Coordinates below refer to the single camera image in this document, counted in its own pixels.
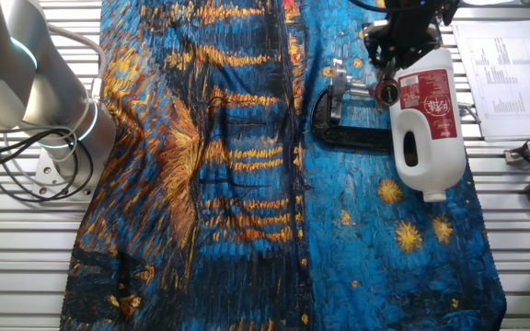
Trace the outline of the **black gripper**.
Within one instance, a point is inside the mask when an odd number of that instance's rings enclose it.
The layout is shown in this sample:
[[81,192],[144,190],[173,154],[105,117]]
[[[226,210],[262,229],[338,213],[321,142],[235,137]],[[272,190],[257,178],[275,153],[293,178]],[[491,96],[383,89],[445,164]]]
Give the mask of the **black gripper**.
[[364,46],[369,63],[377,70],[377,78],[392,78],[395,69],[408,69],[441,47],[439,29],[429,27],[440,7],[439,1],[385,0],[385,5],[386,9],[391,9],[387,20],[378,20],[363,28]]

